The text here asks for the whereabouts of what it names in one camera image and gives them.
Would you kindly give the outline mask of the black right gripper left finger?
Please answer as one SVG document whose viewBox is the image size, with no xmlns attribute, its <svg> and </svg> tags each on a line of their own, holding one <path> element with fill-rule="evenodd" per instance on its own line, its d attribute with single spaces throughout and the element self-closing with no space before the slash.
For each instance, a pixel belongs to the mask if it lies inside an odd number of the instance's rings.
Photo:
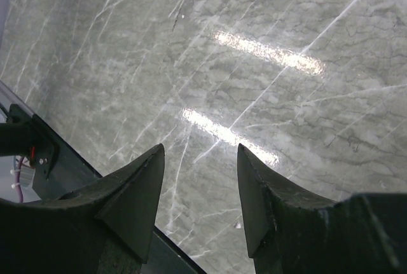
<svg viewBox="0 0 407 274">
<path fill-rule="evenodd" d="M 2 273 L 138 273 L 148 260 L 165 170 L 158 144 L 60 198 L 1 201 Z"/>
</svg>

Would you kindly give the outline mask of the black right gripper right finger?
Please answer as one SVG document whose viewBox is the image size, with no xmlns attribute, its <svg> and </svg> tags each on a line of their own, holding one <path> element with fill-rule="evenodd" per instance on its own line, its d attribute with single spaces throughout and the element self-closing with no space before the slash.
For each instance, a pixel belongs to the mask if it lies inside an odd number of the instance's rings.
<svg viewBox="0 0 407 274">
<path fill-rule="evenodd" d="M 257 273 L 405 273 L 406 195 L 335 202 L 302 188 L 239 145 L 237 177 Z"/>
</svg>

